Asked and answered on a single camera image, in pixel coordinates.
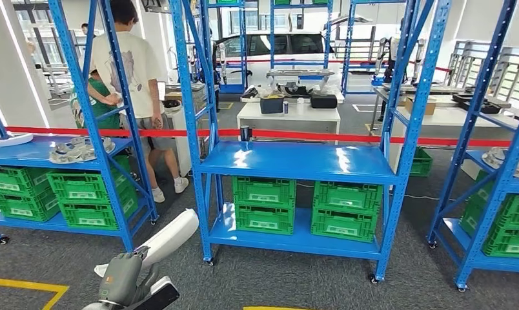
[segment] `car window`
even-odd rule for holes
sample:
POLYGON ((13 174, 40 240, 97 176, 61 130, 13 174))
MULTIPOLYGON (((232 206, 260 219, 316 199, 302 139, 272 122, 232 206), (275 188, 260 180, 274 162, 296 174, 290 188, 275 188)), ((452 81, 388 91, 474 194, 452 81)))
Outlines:
MULTIPOLYGON (((231 37, 220 43, 225 45, 225 57, 239 57, 241 55, 240 37, 231 37)), ((219 59, 219 47, 216 49, 216 58, 219 59)))
POLYGON ((322 54, 324 48, 320 34, 292 34, 292 54, 322 54))
MULTIPOLYGON (((275 35, 275 55, 288 53, 288 40, 286 35, 275 35)), ((248 56, 269 55, 269 35, 255 34, 250 36, 250 50, 248 56)))

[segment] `gray shorts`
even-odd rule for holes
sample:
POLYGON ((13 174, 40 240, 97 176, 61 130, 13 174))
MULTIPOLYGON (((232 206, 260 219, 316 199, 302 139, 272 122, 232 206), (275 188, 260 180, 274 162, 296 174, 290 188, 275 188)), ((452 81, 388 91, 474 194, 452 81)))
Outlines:
MULTIPOLYGON (((163 118, 163 129, 172 129, 172 122, 168 119, 167 115, 162 113, 163 118)), ((127 117, 121 116, 121 122, 123 124, 123 128, 129 130, 127 117)), ((138 125, 138 129, 155 129, 151 124, 151 118, 137 118, 136 123, 138 125)), ((143 149, 144 154, 149 154, 151 151, 151 146, 157 150, 169 150, 172 149, 175 145, 174 140, 169 137, 140 137, 141 147, 143 149)))

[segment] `gray carpet floor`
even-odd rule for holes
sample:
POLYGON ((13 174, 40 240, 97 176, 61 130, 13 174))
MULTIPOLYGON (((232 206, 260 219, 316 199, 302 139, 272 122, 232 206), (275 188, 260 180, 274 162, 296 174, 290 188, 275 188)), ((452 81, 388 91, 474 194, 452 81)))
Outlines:
MULTIPOLYGON (((351 101, 371 103, 372 97, 356 96, 351 101)), ((241 108, 233 104, 219 114, 220 127, 236 126, 241 108)), ((356 112, 351 105, 339 107, 341 132, 365 133, 371 114, 356 112)), ((431 176, 412 178, 407 194, 438 197, 452 152, 428 150, 434 158, 431 176)), ((164 167, 159 167, 162 174, 164 167)), ((173 194, 167 178, 163 190, 167 201, 158 205, 161 218, 156 226, 146 223, 135 244, 144 242, 185 208, 195 206, 193 188, 173 194)), ((456 193, 470 186, 460 176, 456 193)), ((224 179, 224 197, 231 200, 229 179, 224 179)), ((298 187, 298 203, 310 201, 311 188, 298 187)), ((453 285, 456 267, 448 254, 430 250, 425 234, 436 206, 435 200, 406 197, 392 248, 386 281, 372 285, 367 276, 375 268, 366 260, 332 256, 214 247, 216 265, 202 259, 201 241, 196 233, 176 253, 161 263, 181 292, 167 309, 240 310, 244 306, 269 305, 313 310, 345 309, 519 309, 519 274, 474 271, 471 290, 458 293, 453 285)), ((34 231, 0 227, 11 237, 0 245, 0 278, 69 286, 53 309, 78 310, 94 302, 100 278, 93 273, 97 264, 109 261, 123 250, 112 237, 34 231)), ((0 287, 0 310, 42 309, 52 293, 0 287)))

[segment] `person in green shirt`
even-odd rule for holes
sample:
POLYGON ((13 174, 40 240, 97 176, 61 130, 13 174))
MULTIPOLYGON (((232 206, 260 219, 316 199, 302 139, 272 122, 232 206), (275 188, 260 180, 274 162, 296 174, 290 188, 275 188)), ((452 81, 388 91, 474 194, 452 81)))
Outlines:
MULTIPOLYGON (((89 97, 90 105, 92 106, 92 113, 94 116, 98 117, 117 108, 117 103, 120 101, 120 99, 116 94, 110 94, 107 87, 104 85, 104 83, 102 83, 98 71, 95 70, 90 73, 88 82, 88 87, 94 88, 102 95, 102 98, 97 99, 93 98, 92 96, 89 97)), ((83 115, 81 105, 77 99, 75 89, 70 96, 70 107, 72 109, 77 128, 86 128, 87 126, 85 124, 85 117, 83 115)), ((121 121, 118 113, 115 113, 114 115, 111 115, 98 122, 98 129, 119 129, 120 126, 121 121)))

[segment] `white car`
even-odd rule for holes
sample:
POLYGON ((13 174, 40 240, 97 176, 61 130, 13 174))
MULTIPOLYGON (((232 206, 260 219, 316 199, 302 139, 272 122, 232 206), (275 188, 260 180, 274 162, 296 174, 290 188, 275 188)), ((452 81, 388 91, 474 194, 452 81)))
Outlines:
MULTIPOLYGON (((247 66, 249 71, 248 85, 265 85, 266 74, 270 70, 270 43, 269 31, 247 32, 247 66)), ((326 40, 320 32, 303 31, 275 31, 274 59, 275 61, 324 61, 324 44, 326 40)), ((214 54, 219 64, 219 50, 217 45, 225 45, 225 57, 227 60, 227 83, 241 83, 241 43, 240 35, 234 34, 216 41, 214 54)), ((341 63, 337 61, 332 47, 330 47, 328 69, 336 74, 330 78, 331 83, 341 83, 341 63)), ((320 69, 322 65, 275 65, 277 69, 320 69)), ((277 82, 297 81, 296 77, 277 77, 277 82)))

